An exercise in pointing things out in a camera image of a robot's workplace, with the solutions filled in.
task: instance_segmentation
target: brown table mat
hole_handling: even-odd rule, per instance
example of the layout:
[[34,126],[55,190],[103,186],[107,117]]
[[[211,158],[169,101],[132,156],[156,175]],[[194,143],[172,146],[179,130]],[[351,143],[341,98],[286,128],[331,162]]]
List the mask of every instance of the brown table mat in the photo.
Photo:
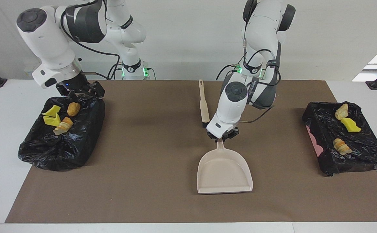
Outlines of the brown table mat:
[[[301,117],[335,102],[324,81],[282,81],[275,108],[227,140],[254,189],[197,194],[200,158],[215,149],[201,127],[197,81],[104,81],[106,118],[86,166],[31,168],[6,223],[377,221],[377,172],[324,177]],[[221,82],[205,82],[214,114]],[[250,106],[243,120],[262,110]]]

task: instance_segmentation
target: white wall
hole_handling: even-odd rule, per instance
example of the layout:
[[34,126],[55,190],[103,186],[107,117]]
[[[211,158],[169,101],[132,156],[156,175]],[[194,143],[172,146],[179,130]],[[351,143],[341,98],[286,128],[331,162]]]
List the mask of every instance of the white wall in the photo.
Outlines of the white wall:
[[[246,0],[127,0],[148,37],[137,47],[160,79],[213,79],[220,68],[242,56],[240,30]],[[352,80],[377,54],[377,1],[285,0],[296,7],[294,25],[283,45],[285,79]],[[0,76],[25,78],[34,62],[15,28],[20,12],[74,0],[0,0]],[[91,45],[113,52],[106,42]],[[72,45],[85,71],[107,73],[115,61]]]

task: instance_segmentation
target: croissant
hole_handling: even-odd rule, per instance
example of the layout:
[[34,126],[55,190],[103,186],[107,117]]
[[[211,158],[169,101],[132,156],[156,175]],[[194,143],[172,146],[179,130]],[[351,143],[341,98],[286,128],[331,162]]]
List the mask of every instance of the croissant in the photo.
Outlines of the croissant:
[[56,136],[60,135],[60,134],[64,134],[66,133],[70,127],[72,127],[73,125],[73,121],[68,118],[68,117],[65,117],[63,119],[62,122],[60,122],[60,124],[58,125],[58,127],[56,127],[53,132],[55,133]]
[[335,117],[338,121],[346,118],[348,116],[348,104],[343,104],[336,112]]
[[352,149],[341,139],[334,140],[334,147],[341,155],[352,153]]

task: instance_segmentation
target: black trash bag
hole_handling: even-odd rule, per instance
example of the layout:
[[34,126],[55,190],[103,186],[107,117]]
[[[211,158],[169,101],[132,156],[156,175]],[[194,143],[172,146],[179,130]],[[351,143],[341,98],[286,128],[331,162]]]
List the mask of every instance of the black trash bag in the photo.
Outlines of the black trash bag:
[[[63,120],[67,108],[73,100],[70,97],[52,97],[48,99],[42,113],[53,105],[61,107],[58,112]],[[105,103],[88,95],[79,97],[79,114],[69,117],[73,126],[67,133],[56,136],[55,127],[46,125],[40,114],[33,124],[26,139],[18,150],[18,158],[37,168],[52,171],[64,171],[83,166],[94,150],[105,117]]]
[[[344,124],[335,118],[335,112],[342,104],[348,104],[348,118],[361,128],[359,133],[348,133]],[[353,103],[311,102],[302,120],[310,129],[316,143],[323,148],[318,157],[323,173],[333,176],[340,172],[360,172],[377,169],[377,138],[367,123],[361,108]],[[352,153],[341,155],[334,148],[333,141],[342,139]]]

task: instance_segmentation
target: wooden brush handle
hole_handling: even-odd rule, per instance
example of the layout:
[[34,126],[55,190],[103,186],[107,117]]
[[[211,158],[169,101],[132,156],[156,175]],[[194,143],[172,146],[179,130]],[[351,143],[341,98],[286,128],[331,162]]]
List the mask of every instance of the wooden brush handle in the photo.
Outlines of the wooden brush handle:
[[200,111],[201,111],[201,120],[203,123],[210,122],[210,116],[209,116],[209,108],[207,106],[206,98],[204,95],[204,82],[203,80],[199,80],[198,84],[200,86]]

